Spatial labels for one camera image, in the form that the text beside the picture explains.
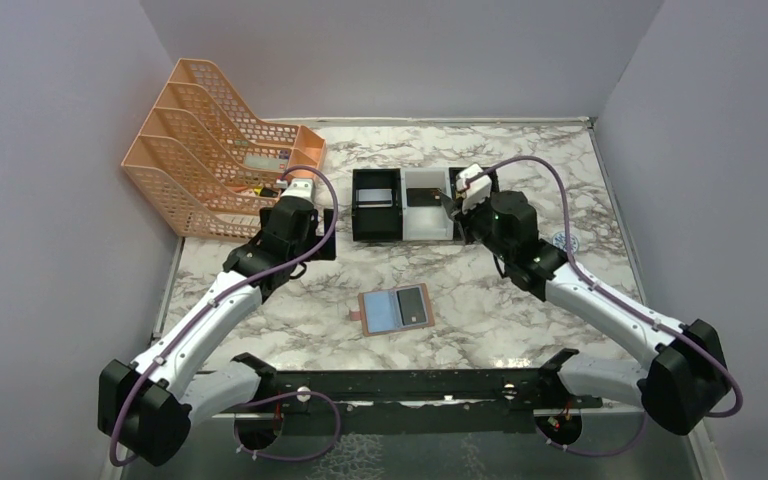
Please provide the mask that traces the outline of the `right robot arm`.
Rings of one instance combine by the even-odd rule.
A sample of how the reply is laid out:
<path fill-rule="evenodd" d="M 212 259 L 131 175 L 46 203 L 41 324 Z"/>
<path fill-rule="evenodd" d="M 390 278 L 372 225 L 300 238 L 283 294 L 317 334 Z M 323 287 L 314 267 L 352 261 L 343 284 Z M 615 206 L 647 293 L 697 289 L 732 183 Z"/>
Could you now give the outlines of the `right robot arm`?
<path fill-rule="evenodd" d="M 641 407 L 663 429 L 686 435 L 731 391 L 717 330 L 658 314 L 601 282 L 572 255 L 542 239 L 537 213 L 521 192 L 492 192 L 477 204 L 439 196 L 463 240 L 484 246 L 517 288 L 584 320 L 632 359 L 574 354 L 537 380 L 539 398 L 560 407 L 594 396 Z"/>

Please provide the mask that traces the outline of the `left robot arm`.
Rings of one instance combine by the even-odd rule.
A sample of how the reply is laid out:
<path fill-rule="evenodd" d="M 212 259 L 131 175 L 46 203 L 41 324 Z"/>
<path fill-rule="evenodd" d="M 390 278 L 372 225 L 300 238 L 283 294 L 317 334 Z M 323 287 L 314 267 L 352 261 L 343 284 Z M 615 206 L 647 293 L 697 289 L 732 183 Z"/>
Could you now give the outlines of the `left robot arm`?
<path fill-rule="evenodd" d="M 261 228 L 233 249 L 207 293 L 154 345 L 101 371 L 97 422 L 108 436 L 108 460 L 124 467 L 141 458 L 169 461 L 193 426 L 239 403 L 250 410 L 273 401 L 274 384 L 232 362 L 203 378 L 197 372 L 221 341 L 256 312 L 296 267 L 335 258 L 338 208 L 317 210 L 311 197 L 285 194 L 261 216 Z"/>

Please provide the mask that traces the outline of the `tan leather card holder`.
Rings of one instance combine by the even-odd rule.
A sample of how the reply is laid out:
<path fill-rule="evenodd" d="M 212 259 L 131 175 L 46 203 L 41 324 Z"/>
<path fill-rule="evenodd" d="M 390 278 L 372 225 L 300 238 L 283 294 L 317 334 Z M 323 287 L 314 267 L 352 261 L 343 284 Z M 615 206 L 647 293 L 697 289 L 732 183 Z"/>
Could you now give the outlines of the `tan leather card holder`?
<path fill-rule="evenodd" d="M 396 292 L 414 286 L 421 286 L 423 289 L 428 323 L 404 328 L 401 324 Z M 425 283 L 360 293 L 358 295 L 358 307 L 349 311 L 349 319 L 361 325 L 364 336 L 378 336 L 429 328 L 435 324 L 432 302 Z"/>

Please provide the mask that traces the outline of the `dark blue VIP card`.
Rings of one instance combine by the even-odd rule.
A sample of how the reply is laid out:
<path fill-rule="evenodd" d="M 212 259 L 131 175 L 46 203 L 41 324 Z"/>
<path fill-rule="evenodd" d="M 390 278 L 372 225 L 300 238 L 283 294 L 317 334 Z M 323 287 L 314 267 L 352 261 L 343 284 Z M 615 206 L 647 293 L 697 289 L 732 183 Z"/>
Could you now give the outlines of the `dark blue VIP card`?
<path fill-rule="evenodd" d="M 421 286 L 400 289 L 396 292 L 401 324 L 404 328 L 426 325 L 428 314 Z"/>

